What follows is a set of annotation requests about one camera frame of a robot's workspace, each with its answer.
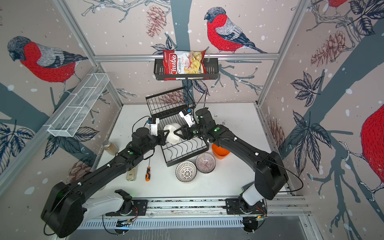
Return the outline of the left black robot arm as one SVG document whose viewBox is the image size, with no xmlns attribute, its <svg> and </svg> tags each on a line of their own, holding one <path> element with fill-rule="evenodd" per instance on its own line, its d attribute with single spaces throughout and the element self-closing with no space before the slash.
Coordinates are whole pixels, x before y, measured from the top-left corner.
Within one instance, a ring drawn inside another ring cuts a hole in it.
<svg viewBox="0 0 384 240">
<path fill-rule="evenodd" d="M 58 237 L 69 236 L 84 219 L 82 205 L 101 187 L 136 167 L 145 159 L 146 153 L 154 151 L 156 146 L 164 146 L 169 133 L 168 130 L 158 130 L 158 135 L 154 136 L 149 129 L 138 128 L 126 148 L 107 164 L 72 183 L 59 182 L 54 185 L 41 219 Z"/>
</svg>

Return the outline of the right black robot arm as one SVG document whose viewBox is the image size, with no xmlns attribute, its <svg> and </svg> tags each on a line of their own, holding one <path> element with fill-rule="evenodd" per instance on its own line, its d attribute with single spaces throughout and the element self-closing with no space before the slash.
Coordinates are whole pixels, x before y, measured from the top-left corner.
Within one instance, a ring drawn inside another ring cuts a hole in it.
<svg viewBox="0 0 384 240">
<path fill-rule="evenodd" d="M 255 205 L 262 199 L 273 200 L 288 182 L 287 170 L 277 152 L 267 153 L 257 149 L 227 127 L 216 124 L 208 108 L 199 109 L 195 113 L 190 109 L 183 109 L 179 115 L 187 122 L 185 126 L 177 129 L 182 132 L 182 139 L 199 137 L 207 143 L 228 150 L 253 169 L 254 185 L 241 194 L 241 198 L 248 205 Z"/>
</svg>

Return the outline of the orange plastic bowl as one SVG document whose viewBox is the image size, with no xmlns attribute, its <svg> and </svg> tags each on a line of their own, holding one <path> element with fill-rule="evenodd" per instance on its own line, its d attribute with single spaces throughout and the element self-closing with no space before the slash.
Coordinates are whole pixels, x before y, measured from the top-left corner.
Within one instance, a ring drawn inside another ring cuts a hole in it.
<svg viewBox="0 0 384 240">
<path fill-rule="evenodd" d="M 215 144 L 212 144 L 212 151 L 213 151 L 214 155 L 216 156 L 216 158 L 219 160 L 224 159 L 225 157 L 227 157 L 230 154 L 230 151 L 228 151 L 222 147 L 219 147 Z"/>
</svg>

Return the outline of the white ceramic bowl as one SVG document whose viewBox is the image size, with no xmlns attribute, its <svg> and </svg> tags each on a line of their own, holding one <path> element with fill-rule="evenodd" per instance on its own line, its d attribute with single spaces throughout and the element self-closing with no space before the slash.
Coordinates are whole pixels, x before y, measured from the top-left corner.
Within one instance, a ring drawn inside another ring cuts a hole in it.
<svg viewBox="0 0 384 240">
<path fill-rule="evenodd" d="M 177 144 L 179 141 L 175 141 L 175 139 L 173 138 L 173 133 L 181 133 L 181 132 L 174 132 L 174 126 L 181 126 L 177 123 L 172 123 L 172 124 L 168 124 L 166 125 L 164 128 L 169 128 L 169 129 L 172 129 L 173 132 L 171 134 L 169 134 L 167 137 L 166 137 L 166 140 L 170 143 L 172 143 L 173 145 L 174 144 Z"/>
</svg>

